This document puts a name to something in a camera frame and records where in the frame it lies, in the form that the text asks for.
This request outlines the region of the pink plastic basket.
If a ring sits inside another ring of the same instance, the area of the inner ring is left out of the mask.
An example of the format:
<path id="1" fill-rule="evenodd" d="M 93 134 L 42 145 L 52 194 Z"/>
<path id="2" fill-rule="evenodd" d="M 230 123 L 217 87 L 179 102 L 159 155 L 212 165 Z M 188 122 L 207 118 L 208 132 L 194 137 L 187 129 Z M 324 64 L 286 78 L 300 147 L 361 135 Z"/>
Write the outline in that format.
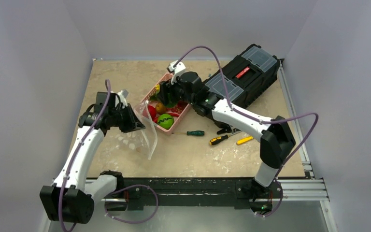
<path id="1" fill-rule="evenodd" d="M 191 105 L 184 101 L 179 101 L 175 106 L 166 107 L 166 111 L 157 110 L 159 100 L 156 98 L 157 85 L 163 81 L 170 81 L 172 74 L 164 74 L 156 83 L 155 87 L 146 94 L 145 97 L 136 106 L 136 110 L 140 112 L 142 119 L 147 121 L 147 124 L 152 123 L 156 130 L 167 135 L 171 135 L 174 129 L 185 118 L 185 115 L 191 109 Z"/>

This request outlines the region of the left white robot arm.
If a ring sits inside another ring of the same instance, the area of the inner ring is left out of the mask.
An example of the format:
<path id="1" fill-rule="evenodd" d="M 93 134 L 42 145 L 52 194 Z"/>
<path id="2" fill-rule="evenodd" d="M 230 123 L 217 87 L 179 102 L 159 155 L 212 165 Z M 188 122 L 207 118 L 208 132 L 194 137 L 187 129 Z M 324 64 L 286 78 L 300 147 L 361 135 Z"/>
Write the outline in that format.
<path id="1" fill-rule="evenodd" d="M 51 221 L 87 224 L 94 206 L 110 194 L 114 198 L 125 191 L 124 178 L 118 171 L 103 171 L 92 183 L 86 178 L 94 155 L 108 130 L 122 133 L 145 129 L 131 105 L 128 92 L 98 92 L 96 101 L 79 117 L 77 138 L 59 175 L 40 191 L 45 212 Z"/>

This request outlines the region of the green striped melon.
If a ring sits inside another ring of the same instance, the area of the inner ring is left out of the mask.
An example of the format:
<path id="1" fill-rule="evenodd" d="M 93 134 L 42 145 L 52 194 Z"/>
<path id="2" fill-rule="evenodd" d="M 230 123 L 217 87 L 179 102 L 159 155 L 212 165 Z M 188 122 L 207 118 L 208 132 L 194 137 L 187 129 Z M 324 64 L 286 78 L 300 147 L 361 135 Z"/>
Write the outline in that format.
<path id="1" fill-rule="evenodd" d="M 174 124 L 174 118 L 168 114 L 162 114 L 157 118 L 157 124 L 162 128 L 169 130 Z"/>

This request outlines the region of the green bell pepper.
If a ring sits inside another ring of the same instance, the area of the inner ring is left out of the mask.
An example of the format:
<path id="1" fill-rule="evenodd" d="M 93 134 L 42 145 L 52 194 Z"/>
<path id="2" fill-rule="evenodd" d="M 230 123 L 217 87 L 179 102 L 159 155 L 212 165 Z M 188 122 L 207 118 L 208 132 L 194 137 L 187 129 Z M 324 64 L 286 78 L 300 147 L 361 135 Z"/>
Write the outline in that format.
<path id="1" fill-rule="evenodd" d="M 166 108 L 173 108 L 180 101 L 180 98 L 173 96 L 171 93 L 157 93 L 156 98 Z"/>

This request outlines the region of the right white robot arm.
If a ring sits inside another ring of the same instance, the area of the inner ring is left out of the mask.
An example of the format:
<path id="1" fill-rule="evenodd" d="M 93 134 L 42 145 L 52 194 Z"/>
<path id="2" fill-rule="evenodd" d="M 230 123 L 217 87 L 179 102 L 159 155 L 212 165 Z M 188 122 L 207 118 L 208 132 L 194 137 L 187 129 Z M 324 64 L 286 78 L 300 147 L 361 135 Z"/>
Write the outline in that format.
<path id="1" fill-rule="evenodd" d="M 155 89 L 157 99 L 163 104 L 184 101 L 198 115 L 237 128 L 256 139 L 260 143 L 261 165 L 246 191 L 253 199 L 270 192 L 271 184 L 296 144 L 283 117 L 272 119 L 232 104 L 222 95 L 210 91 L 196 72 L 161 81 Z"/>

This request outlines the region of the clear zip top bag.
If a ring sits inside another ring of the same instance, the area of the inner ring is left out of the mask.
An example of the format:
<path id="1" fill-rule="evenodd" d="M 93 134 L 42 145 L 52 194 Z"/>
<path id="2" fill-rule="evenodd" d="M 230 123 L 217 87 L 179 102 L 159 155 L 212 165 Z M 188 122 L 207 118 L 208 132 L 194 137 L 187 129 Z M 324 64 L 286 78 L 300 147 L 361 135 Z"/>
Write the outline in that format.
<path id="1" fill-rule="evenodd" d="M 148 160 L 151 160 L 157 146 L 158 136 L 148 106 L 149 100 L 146 99 L 133 107 L 135 115 L 145 125 L 144 129 L 129 133 L 118 132 L 114 138 L 120 143 L 121 147 L 141 153 Z"/>

